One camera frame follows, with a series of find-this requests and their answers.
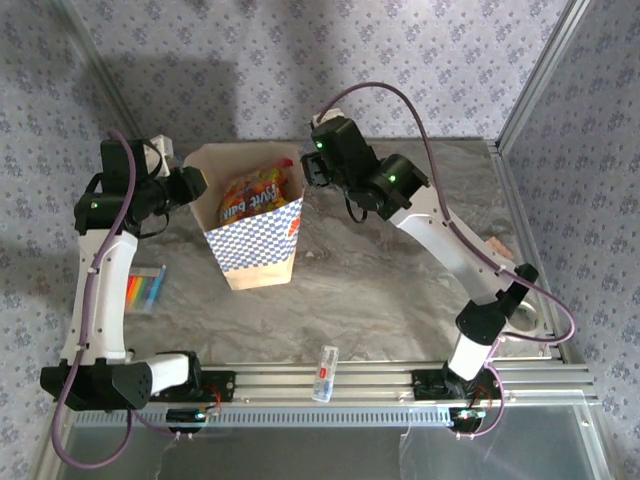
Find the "red fruit candy bag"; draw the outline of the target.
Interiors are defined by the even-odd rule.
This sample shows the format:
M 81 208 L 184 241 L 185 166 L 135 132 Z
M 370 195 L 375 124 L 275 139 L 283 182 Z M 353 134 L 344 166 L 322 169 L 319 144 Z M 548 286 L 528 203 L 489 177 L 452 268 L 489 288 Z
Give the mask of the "red fruit candy bag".
M 282 158 L 267 167 L 239 176 L 228 186 L 220 205 L 219 225 L 272 212 L 290 201 L 288 173 L 292 159 Z

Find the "brown blue checked paper bag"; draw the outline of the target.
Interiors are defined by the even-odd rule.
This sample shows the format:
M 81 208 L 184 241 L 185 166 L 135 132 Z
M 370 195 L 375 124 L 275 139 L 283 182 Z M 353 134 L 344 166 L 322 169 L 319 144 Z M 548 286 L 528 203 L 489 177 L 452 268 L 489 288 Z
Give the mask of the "brown blue checked paper bag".
M 294 163 L 287 175 L 289 203 L 272 212 L 220 226 L 220 205 L 229 184 L 282 158 Z M 200 169 L 206 177 L 206 192 L 190 208 L 231 289 L 290 282 L 304 199 L 298 148 L 276 142 L 205 144 L 189 154 L 185 164 Z

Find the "rainbow crayon pack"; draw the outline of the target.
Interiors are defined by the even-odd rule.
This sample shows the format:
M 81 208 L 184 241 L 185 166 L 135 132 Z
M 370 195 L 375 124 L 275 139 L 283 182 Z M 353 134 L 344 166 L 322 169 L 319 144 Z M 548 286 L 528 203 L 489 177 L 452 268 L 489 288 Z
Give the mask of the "rainbow crayon pack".
M 166 274 L 165 265 L 132 266 L 125 296 L 125 312 L 150 314 Z

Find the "small clear plastic box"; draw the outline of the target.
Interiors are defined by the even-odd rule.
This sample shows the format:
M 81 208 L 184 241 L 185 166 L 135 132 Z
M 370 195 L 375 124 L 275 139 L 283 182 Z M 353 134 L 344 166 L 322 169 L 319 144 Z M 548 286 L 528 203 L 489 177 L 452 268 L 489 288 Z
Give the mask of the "small clear plastic box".
M 328 403 L 334 387 L 336 369 L 338 366 L 339 349 L 324 345 L 321 348 L 320 360 L 313 382 L 311 399 Z

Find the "black left controller board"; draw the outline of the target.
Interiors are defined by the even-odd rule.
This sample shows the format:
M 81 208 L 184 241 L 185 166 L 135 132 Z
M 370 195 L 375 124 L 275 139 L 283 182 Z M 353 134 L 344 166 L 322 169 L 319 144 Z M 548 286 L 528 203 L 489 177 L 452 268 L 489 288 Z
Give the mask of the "black left controller board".
M 169 409 L 165 422 L 173 434 L 196 434 L 219 414 L 217 407 Z

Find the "black controller board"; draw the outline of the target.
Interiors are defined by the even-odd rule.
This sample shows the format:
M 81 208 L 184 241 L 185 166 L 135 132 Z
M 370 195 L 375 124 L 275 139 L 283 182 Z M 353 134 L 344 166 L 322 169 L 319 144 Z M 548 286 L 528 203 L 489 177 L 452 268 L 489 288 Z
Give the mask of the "black controller board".
M 461 435 L 472 435 L 480 430 L 486 412 L 475 408 L 450 408 L 449 415 L 452 422 L 451 431 Z
M 196 434 L 219 414 L 217 407 L 169 409 L 165 422 L 173 434 Z

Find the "clear tape roll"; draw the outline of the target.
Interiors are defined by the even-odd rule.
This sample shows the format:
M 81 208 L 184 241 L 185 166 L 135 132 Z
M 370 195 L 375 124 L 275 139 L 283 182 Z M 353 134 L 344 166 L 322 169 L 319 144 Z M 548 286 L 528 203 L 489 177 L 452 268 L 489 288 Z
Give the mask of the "clear tape roll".
M 507 319 L 505 331 L 525 336 L 534 336 L 537 334 L 540 324 L 541 320 L 537 304 L 525 299 Z

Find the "grey metal panel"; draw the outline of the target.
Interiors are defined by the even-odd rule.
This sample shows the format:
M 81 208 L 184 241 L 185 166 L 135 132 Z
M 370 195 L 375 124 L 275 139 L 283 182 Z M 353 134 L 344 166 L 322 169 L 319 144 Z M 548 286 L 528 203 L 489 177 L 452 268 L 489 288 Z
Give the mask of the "grey metal panel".
M 446 428 L 208 428 L 170 440 L 137 426 L 114 463 L 56 480 L 609 480 L 569 406 L 505 411 L 489 434 Z

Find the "black right controller board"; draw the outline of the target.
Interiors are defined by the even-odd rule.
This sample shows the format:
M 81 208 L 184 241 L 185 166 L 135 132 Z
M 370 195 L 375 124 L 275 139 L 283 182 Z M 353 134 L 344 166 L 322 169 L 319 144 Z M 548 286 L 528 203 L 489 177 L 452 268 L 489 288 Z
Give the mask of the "black right controller board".
M 472 435 L 480 430 L 486 412 L 475 408 L 450 408 L 449 415 L 452 422 L 451 431 L 461 435 Z

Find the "aluminium frame post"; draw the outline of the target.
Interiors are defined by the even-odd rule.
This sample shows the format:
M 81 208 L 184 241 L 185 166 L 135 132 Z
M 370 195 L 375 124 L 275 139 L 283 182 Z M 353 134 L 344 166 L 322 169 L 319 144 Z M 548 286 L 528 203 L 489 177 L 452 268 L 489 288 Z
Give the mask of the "aluminium frame post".
M 62 27 L 76 48 L 92 80 L 102 93 L 124 132 L 134 138 L 144 136 L 123 95 L 117 88 L 106 61 L 95 45 L 89 30 L 85 26 L 71 0 L 46 0 L 58 16 Z
M 523 90 L 495 140 L 499 154 L 506 154 L 517 140 L 591 3 L 592 0 L 567 0 Z

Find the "aluminium table side rail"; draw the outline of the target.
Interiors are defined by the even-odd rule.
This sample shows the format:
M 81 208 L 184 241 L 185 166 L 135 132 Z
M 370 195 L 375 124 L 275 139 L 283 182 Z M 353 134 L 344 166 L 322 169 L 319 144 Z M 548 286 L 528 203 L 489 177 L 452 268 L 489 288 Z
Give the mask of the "aluminium table side rail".
M 488 141 L 487 147 L 496 178 L 502 190 L 504 204 L 511 217 L 520 259 L 532 264 L 538 270 L 539 278 L 536 284 L 550 292 L 551 289 L 545 277 L 544 268 L 510 166 L 501 157 L 494 141 Z M 553 302 L 548 301 L 544 297 L 533 293 L 533 298 L 538 305 L 539 318 L 543 320 L 543 325 L 546 328 L 545 333 L 548 336 L 550 336 L 551 333 L 558 334 L 560 332 L 559 328 L 565 326 L 564 315 L 558 311 L 557 306 Z

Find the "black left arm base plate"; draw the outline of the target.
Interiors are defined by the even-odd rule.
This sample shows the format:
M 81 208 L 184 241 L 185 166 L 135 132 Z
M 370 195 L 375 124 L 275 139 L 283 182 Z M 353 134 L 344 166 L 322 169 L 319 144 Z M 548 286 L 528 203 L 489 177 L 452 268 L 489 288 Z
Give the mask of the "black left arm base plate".
M 150 402 L 229 403 L 234 398 L 236 372 L 203 370 L 195 382 L 170 387 L 152 396 Z

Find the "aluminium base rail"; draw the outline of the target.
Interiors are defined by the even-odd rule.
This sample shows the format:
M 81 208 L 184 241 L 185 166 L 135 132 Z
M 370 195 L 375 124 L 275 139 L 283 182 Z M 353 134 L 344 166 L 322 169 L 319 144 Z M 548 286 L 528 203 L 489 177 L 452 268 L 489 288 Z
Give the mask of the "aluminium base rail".
M 483 406 L 499 405 L 501 399 L 515 406 L 535 404 L 595 403 L 597 395 L 588 368 L 559 360 L 498 360 L 491 372 L 498 383 L 499 398 L 477 393 Z M 341 362 L 335 374 L 332 406 L 467 405 L 465 400 L 416 400 L 411 371 L 441 369 L 435 362 Z M 313 364 L 245 363 L 204 367 L 203 370 L 236 372 L 234 398 L 224 405 L 308 406 L 311 404 L 317 367 Z M 175 405 L 206 403 L 165 403 Z

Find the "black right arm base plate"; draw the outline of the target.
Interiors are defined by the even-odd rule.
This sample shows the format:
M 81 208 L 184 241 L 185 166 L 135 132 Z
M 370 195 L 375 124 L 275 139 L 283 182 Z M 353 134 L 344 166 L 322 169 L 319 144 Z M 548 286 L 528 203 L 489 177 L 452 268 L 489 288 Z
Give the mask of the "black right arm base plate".
M 495 376 L 481 370 L 472 380 L 464 380 L 445 369 L 418 369 L 411 371 L 411 386 L 416 400 L 472 400 L 477 393 L 488 392 L 498 399 L 499 389 Z

